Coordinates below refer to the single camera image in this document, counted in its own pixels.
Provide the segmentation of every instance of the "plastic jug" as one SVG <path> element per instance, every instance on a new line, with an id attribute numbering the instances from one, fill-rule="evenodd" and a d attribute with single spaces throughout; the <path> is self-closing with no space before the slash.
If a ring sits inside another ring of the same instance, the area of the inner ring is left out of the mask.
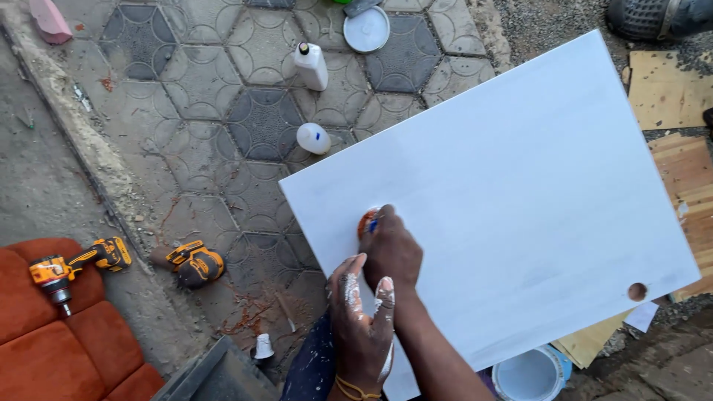
<path id="1" fill-rule="evenodd" d="M 313 91 L 327 89 L 329 74 L 321 47 L 305 42 L 298 44 L 294 50 L 294 64 L 307 88 Z"/>
<path id="2" fill-rule="evenodd" d="M 332 140 L 321 126 L 315 123 L 304 123 L 297 129 L 297 143 L 306 151 L 317 155 L 329 152 Z"/>

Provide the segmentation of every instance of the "white lid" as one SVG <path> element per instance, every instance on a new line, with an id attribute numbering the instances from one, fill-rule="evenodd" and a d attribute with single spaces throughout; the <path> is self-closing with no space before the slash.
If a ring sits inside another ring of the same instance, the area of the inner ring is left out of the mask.
<path id="1" fill-rule="evenodd" d="M 390 33 L 389 17 L 378 6 L 344 20 L 344 38 L 359 53 L 379 50 L 389 39 Z"/>

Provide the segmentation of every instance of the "paint-stained hand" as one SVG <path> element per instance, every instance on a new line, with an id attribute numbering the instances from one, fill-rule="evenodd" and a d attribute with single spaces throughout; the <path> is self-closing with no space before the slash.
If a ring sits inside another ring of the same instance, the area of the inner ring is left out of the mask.
<path id="1" fill-rule="evenodd" d="M 339 265 L 327 281 L 327 301 L 337 374 L 366 394 L 380 394 L 391 372 L 394 353 L 394 281 L 390 277 L 379 280 L 376 312 L 373 318 L 365 315 L 357 281 L 365 261 L 366 254 L 360 253 Z M 347 388 L 347 391 L 359 396 L 354 390 Z"/>
<path id="2" fill-rule="evenodd" d="M 415 293 L 424 251 L 404 227 L 392 205 L 376 212 L 376 224 L 366 225 L 359 252 L 369 259 L 364 265 L 364 278 L 373 290 L 384 276 L 394 280 L 399 296 Z"/>

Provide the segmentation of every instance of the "white painted panel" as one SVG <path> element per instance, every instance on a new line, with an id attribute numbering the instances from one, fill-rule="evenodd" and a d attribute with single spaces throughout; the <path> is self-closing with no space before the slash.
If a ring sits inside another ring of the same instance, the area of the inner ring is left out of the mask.
<path id="1" fill-rule="evenodd" d="M 700 277 L 598 31 L 280 185 L 327 275 L 393 203 L 424 249 L 419 295 L 475 370 L 634 307 L 633 283 L 651 300 Z M 384 391 L 419 393 L 400 347 Z"/>

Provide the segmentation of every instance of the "sofa cushion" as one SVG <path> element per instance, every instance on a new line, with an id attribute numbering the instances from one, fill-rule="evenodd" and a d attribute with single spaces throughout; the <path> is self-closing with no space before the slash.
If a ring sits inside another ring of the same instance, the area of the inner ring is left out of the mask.
<path id="1" fill-rule="evenodd" d="M 143 365 L 143 354 L 131 330 L 107 301 L 66 318 L 65 323 L 99 371 L 106 394 Z"/>
<path id="2" fill-rule="evenodd" d="M 153 366 L 145 363 L 110 392 L 108 401 L 149 401 L 164 385 L 163 378 Z"/>
<path id="3" fill-rule="evenodd" d="M 22 400 L 99 400 L 106 391 L 82 345 L 54 321 L 0 345 L 0 395 Z"/>
<path id="4" fill-rule="evenodd" d="M 35 285 L 20 255 L 0 248 L 0 276 L 0 345 L 57 318 L 57 308 Z"/>
<path id="5" fill-rule="evenodd" d="M 39 258 L 50 255 L 62 255 L 69 259 L 82 251 L 77 241 L 70 238 L 39 238 L 37 240 L 23 241 L 6 248 L 18 253 L 25 261 L 25 269 L 29 263 Z M 72 300 L 69 301 L 69 310 L 78 313 L 104 299 L 104 285 L 101 276 L 92 263 L 85 263 L 81 274 L 69 284 Z"/>

